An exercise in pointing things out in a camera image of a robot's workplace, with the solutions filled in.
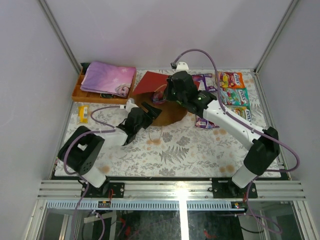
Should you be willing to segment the teal Fox's mint candy bag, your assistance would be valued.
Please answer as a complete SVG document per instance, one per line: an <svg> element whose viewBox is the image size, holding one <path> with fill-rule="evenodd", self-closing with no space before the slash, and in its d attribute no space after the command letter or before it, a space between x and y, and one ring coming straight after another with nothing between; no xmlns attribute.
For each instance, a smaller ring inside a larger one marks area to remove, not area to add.
<svg viewBox="0 0 320 240"><path fill-rule="evenodd" d="M250 99L246 88L221 88L221 100L226 106L250 106Z"/></svg>

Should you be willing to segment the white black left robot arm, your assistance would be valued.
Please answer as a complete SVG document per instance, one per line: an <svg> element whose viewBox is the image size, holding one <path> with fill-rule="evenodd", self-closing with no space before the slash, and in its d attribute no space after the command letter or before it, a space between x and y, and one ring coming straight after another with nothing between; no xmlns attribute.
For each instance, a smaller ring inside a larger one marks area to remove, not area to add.
<svg viewBox="0 0 320 240"><path fill-rule="evenodd" d="M147 129L156 120L162 110L142 103L142 107L129 99L125 105L113 105L101 107L104 109L124 109L127 116L117 126L101 122L109 127L106 130L90 130L86 126L80 126L65 142L58 152L58 159L63 162L63 168L67 175L78 175L83 181L83 197L112 198L113 187L109 178L94 166L97 157L104 144L109 146L126 146L136 139L141 129Z"/></svg>

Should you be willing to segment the green yellow candy bag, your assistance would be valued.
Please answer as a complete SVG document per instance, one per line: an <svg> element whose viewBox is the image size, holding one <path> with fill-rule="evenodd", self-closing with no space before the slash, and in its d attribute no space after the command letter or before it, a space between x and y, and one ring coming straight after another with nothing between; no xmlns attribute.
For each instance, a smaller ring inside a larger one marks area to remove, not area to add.
<svg viewBox="0 0 320 240"><path fill-rule="evenodd" d="M240 106L240 105L228 105L227 108L232 112L236 113L240 117L244 118L248 122L252 122L252 114L251 109L248 106Z"/></svg>

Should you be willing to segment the red brown paper bag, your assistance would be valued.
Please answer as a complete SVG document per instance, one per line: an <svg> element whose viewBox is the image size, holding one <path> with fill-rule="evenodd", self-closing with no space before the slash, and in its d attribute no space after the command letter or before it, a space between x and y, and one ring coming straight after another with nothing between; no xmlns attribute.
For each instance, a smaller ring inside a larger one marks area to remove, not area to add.
<svg viewBox="0 0 320 240"><path fill-rule="evenodd" d="M190 117L190 128L195 128L194 123L196 116L189 113L185 108L174 101L167 101L163 104L153 104L151 96L154 92L163 92L165 95L165 88L167 86L167 75L147 71L137 84L136 88L132 92L135 103L141 107L142 102L146 102L149 105L161 109L162 113L151 124L156 129L160 129L160 135L156 138L151 138L151 134L148 134L146 143L148 145L160 145L162 143L162 134L164 128L168 126L181 127L183 123L187 122L187 117Z"/></svg>

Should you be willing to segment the orange Fox's fruits candy bag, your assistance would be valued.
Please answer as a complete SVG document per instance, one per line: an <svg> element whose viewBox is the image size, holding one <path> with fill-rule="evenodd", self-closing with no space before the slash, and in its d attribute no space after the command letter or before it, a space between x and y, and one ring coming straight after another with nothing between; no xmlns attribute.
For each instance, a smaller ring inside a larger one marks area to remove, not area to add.
<svg viewBox="0 0 320 240"><path fill-rule="evenodd" d="M241 72L220 71L218 73L218 79L219 79L220 87L222 88L232 88L232 89L245 88L245 83L243 81L243 75Z"/></svg>

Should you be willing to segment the purple Fox's berries candy bag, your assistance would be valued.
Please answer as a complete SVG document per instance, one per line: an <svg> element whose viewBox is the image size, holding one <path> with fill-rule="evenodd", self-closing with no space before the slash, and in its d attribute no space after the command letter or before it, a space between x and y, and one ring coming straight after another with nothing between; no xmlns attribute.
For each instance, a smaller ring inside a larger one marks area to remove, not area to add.
<svg viewBox="0 0 320 240"><path fill-rule="evenodd" d="M162 91L156 91L152 94L151 101L155 105L161 105L166 102L166 97Z"/></svg>

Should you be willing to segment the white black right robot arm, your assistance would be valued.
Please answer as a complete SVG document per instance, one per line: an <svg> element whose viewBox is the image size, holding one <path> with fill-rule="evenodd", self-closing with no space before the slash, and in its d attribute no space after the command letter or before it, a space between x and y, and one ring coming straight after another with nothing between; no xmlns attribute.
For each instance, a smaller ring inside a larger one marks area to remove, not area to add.
<svg viewBox="0 0 320 240"><path fill-rule="evenodd" d="M278 131L273 127L263 129L226 109L212 93L199 90L185 70L175 72L166 81L166 100L177 102L190 113L223 128L247 149L242 166L227 186L231 196L240 197L280 154Z"/></svg>

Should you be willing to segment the yellow snack packet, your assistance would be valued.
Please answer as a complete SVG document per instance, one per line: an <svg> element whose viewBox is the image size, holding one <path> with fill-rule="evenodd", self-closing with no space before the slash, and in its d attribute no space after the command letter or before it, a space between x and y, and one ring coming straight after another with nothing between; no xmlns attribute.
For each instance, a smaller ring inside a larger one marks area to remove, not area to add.
<svg viewBox="0 0 320 240"><path fill-rule="evenodd" d="M79 124L87 124L88 123L88 119L89 119L88 110L89 110L88 105L81 105L78 107L77 122Z"/></svg>

